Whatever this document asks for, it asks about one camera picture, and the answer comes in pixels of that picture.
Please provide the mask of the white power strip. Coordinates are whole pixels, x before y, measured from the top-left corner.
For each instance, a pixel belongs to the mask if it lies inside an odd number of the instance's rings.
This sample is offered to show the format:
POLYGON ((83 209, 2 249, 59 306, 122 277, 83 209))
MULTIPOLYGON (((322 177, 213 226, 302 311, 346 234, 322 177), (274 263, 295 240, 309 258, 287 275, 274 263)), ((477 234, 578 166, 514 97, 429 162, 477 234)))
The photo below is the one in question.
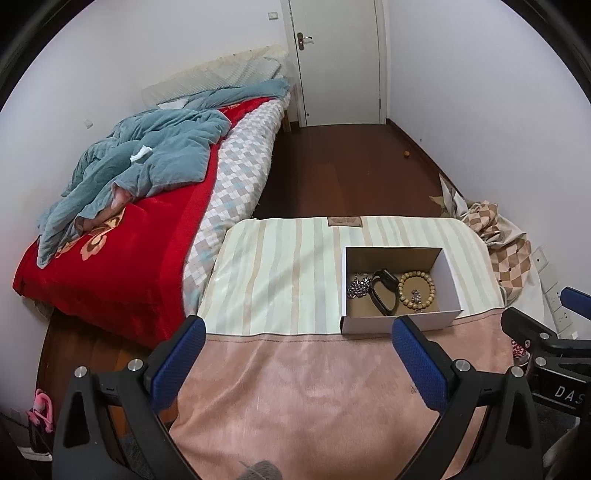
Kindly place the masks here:
POLYGON ((560 293, 564 285, 547 259, 541 247, 536 248, 532 253, 532 264, 536 267, 544 295, 545 305, 551 318, 550 325, 560 338, 577 339, 578 331, 569 312, 562 306, 560 293))

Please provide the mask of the checkered brown cloth pile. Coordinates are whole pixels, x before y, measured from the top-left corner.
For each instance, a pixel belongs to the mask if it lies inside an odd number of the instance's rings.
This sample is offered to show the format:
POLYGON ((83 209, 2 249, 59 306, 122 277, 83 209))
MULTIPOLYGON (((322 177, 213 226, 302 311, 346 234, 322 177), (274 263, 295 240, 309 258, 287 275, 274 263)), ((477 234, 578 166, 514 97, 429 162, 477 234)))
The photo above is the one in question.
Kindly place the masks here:
POLYGON ((506 306, 523 293, 532 270, 532 245, 527 234, 499 213, 496 203, 468 201, 439 175, 442 194, 432 197, 444 217, 460 220, 485 243, 492 270, 506 306))

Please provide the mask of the pink slipper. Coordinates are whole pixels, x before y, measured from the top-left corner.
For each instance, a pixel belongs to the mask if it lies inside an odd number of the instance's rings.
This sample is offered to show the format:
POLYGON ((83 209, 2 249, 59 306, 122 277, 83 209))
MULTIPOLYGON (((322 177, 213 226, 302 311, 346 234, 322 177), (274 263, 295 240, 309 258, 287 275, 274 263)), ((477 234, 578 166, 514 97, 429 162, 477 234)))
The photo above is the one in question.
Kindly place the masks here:
POLYGON ((27 418, 30 428, 40 428, 47 434, 54 432, 53 403, 42 389, 35 390, 33 405, 27 411, 27 418))

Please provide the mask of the red blanket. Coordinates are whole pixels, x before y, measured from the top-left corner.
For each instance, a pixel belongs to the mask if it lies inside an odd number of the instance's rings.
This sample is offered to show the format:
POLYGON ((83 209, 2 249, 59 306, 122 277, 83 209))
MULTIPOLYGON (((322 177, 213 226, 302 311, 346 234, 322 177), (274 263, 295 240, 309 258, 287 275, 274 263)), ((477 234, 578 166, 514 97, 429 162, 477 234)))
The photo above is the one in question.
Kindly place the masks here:
MULTIPOLYGON (((221 112, 231 128, 270 99, 221 112)), ((204 182, 129 201, 100 216, 44 269, 36 265, 38 235, 16 269, 14 291, 146 347, 170 338, 187 316, 183 267, 211 200, 221 141, 211 148, 204 182)))

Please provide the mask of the black wristband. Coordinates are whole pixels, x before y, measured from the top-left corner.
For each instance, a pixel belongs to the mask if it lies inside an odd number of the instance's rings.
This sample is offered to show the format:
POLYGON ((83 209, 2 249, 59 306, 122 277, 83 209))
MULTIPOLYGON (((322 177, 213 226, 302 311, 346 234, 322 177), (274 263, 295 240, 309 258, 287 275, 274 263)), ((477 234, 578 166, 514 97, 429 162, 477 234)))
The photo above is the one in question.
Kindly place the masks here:
POLYGON ((377 271, 370 280, 369 295, 384 316, 394 316, 400 303, 400 281, 387 269, 377 271))

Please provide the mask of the white cardboard box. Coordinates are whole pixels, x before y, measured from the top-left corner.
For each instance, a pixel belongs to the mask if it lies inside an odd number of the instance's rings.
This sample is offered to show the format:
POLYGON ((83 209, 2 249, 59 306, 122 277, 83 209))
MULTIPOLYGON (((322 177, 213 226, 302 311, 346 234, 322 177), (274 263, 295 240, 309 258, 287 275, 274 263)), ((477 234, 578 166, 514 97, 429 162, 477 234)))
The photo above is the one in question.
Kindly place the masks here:
POLYGON ((343 335, 388 334, 408 316, 423 331, 452 324, 463 308, 439 247, 348 246, 342 251, 343 335))

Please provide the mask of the pink and striped cloth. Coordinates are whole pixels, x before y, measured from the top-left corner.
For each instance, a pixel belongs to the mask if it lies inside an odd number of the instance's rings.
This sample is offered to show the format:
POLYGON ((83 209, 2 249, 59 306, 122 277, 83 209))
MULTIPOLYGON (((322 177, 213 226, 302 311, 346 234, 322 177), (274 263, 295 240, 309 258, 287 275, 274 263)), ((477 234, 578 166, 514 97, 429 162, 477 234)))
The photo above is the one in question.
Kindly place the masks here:
POLYGON ((393 479, 436 420, 385 336, 339 333, 346 246, 440 247, 462 315, 433 333, 484 371, 512 361, 484 242, 446 218, 245 220, 226 233, 199 305, 207 341, 170 434, 205 479, 266 460, 287 479, 393 479))

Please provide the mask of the checkered bed sheet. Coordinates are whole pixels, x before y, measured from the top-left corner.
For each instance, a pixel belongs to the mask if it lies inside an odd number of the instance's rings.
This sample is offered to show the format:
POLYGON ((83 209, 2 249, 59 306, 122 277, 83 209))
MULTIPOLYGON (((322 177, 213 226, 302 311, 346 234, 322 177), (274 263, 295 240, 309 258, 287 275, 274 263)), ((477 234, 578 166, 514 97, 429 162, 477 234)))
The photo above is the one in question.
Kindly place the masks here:
POLYGON ((263 102, 239 119, 221 141, 214 187, 183 267, 186 315, 197 313, 225 234, 252 217, 270 173, 271 153, 290 95, 263 102))

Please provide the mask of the blue-grey quilt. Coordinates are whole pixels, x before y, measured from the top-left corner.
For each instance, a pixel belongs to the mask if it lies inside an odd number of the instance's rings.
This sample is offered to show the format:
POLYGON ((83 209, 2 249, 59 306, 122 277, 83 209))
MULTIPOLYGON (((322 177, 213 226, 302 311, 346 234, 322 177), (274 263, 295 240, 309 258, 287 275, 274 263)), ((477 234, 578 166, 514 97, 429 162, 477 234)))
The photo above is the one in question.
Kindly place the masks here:
POLYGON ((155 107, 119 121, 82 153, 60 199, 39 219, 36 265, 46 268, 90 223, 129 201, 204 182, 211 148, 230 130, 221 109, 288 92, 287 79, 274 78, 202 91, 180 108, 155 107))

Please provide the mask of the striped pillow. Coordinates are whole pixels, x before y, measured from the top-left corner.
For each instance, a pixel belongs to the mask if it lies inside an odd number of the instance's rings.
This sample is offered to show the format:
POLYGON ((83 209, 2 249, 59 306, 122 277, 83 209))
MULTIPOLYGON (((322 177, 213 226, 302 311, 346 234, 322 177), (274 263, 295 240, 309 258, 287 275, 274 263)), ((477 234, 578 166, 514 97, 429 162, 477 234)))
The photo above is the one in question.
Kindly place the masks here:
POLYGON ((226 87, 254 85, 286 77, 288 52, 280 45, 250 49, 219 57, 161 80, 141 90, 147 107, 226 87))

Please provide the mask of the white door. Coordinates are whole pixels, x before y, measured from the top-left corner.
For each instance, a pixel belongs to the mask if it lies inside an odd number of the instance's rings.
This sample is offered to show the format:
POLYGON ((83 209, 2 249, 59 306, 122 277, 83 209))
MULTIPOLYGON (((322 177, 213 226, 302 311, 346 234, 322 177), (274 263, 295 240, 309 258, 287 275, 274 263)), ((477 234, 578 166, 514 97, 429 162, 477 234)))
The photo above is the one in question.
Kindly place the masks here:
POLYGON ((303 127, 386 121, 387 29, 382 1, 283 1, 303 127), (314 38, 304 51, 297 32, 314 38))

